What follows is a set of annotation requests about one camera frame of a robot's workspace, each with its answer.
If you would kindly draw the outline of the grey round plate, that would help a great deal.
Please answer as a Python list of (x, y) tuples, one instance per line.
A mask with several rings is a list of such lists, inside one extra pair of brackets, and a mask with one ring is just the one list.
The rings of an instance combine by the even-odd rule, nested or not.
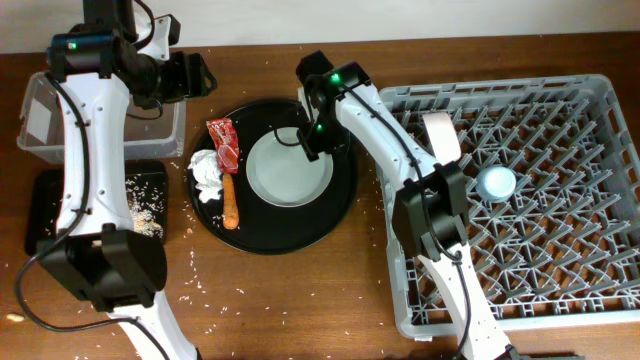
[(310, 161), (300, 145), (284, 146), (273, 131), (251, 147), (246, 176), (251, 189), (262, 200), (277, 207), (299, 207), (318, 198), (329, 186), (334, 162), (321, 154)]

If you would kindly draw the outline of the red snack wrapper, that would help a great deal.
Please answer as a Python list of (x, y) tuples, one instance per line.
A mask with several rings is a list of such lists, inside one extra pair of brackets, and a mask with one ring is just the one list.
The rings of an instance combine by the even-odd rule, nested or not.
[(209, 120), (206, 126), (214, 141), (220, 171), (236, 174), (238, 172), (239, 143), (232, 120), (230, 118)]

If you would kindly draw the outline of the white tissue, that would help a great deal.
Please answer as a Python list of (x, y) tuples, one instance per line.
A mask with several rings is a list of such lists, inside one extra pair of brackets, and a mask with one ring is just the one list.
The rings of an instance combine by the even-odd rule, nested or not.
[(190, 159), (188, 169), (196, 180), (195, 188), (200, 191), (198, 198), (206, 204), (211, 200), (219, 200), (223, 189), (222, 173), (218, 166), (215, 150), (196, 151)]

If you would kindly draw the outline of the orange carrot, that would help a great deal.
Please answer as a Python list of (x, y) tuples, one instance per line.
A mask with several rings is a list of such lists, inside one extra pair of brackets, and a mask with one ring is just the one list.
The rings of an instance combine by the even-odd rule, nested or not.
[(223, 226), (227, 230), (234, 230), (239, 225), (239, 211), (236, 203), (235, 188), (232, 175), (224, 173), (223, 184)]

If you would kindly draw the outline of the rice and food waste pile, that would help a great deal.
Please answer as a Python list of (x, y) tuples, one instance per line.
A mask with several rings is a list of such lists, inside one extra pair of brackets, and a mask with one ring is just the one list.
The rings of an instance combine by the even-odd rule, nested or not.
[(136, 233), (162, 238), (164, 227), (160, 224), (160, 215), (164, 210), (158, 192), (148, 193), (145, 188), (134, 186), (127, 190), (129, 212)]

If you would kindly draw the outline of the light blue plastic cup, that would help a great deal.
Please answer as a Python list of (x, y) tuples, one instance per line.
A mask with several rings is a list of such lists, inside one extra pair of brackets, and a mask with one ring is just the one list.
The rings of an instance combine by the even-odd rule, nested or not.
[(492, 166), (483, 169), (476, 178), (476, 192), (485, 201), (502, 203), (515, 192), (517, 180), (514, 172), (506, 167)]

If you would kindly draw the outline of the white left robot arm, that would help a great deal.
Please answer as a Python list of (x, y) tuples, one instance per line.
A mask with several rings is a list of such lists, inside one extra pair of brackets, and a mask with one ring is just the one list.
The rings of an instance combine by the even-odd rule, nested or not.
[(174, 17), (155, 17), (141, 1), (87, 1), (83, 12), (47, 51), (63, 115), (64, 185), (56, 237), (34, 261), (119, 325), (141, 358), (196, 359), (164, 292), (164, 245), (134, 229), (124, 128), (130, 106), (205, 97), (217, 82), (201, 55), (175, 50)]

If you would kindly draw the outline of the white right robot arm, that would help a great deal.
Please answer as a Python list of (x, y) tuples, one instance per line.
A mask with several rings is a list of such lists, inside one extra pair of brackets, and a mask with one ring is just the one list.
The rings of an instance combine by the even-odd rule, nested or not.
[(298, 132), (311, 161), (356, 138), (394, 190), (391, 228), (404, 253), (426, 268), (455, 327), (458, 359), (515, 359), (496, 321), (471, 258), (466, 179), (450, 116), (425, 126), (429, 150), (419, 145), (383, 104), (356, 62), (334, 66), (321, 51), (300, 60), (299, 100), (309, 124)]

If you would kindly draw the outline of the grey dishwasher rack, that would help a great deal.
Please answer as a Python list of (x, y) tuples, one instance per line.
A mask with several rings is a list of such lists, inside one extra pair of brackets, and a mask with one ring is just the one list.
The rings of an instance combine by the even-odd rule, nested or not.
[[(602, 75), (388, 87), (383, 103), (422, 133), (448, 113), (462, 149), (472, 261), (507, 331), (635, 322), (639, 318), (639, 157)], [(516, 176), (502, 203), (477, 176)]]

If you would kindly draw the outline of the clear plastic bin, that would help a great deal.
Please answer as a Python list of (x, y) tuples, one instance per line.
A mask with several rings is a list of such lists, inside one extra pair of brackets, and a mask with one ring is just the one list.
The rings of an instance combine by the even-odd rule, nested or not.
[[(180, 157), (183, 154), (185, 102), (165, 104), (161, 113), (131, 104), (124, 127), (127, 160)], [(64, 162), (64, 125), (56, 90), (42, 72), (33, 74), (22, 103), (16, 143), (50, 164)]]

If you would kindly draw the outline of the black rectangular tray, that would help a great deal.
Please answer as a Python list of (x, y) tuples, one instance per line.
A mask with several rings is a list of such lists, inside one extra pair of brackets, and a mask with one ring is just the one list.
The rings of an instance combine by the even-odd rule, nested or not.
[[(156, 160), (130, 161), (125, 165), (127, 202), (136, 233), (166, 242), (168, 219), (168, 176), (165, 166)], [(53, 241), (60, 213), (64, 171), (46, 170), (34, 181), (27, 230), (25, 253), (32, 256), (37, 247)]]

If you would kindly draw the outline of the round black tray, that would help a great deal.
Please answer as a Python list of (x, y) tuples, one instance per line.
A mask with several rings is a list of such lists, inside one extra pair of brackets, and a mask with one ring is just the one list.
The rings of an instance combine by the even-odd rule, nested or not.
[(227, 245), (260, 255), (281, 255), (308, 247), (328, 235), (345, 217), (357, 193), (358, 161), (352, 149), (331, 155), (333, 174), (328, 187), (310, 203), (280, 207), (261, 199), (247, 177), (247, 156), (260, 137), (271, 137), (277, 130), (298, 128), (306, 122), (299, 102), (271, 99), (243, 105), (227, 117), (233, 121), (240, 141), (239, 173), (233, 176), (239, 227), (228, 230), (222, 225), (220, 200), (203, 203), (192, 173), (187, 175), (189, 199), (205, 228)]

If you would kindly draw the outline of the peanut on table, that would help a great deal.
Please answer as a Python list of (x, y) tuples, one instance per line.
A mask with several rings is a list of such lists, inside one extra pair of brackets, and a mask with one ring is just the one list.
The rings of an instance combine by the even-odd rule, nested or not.
[(12, 322), (22, 322), (24, 320), (24, 317), (22, 315), (19, 314), (7, 314), (6, 318)]

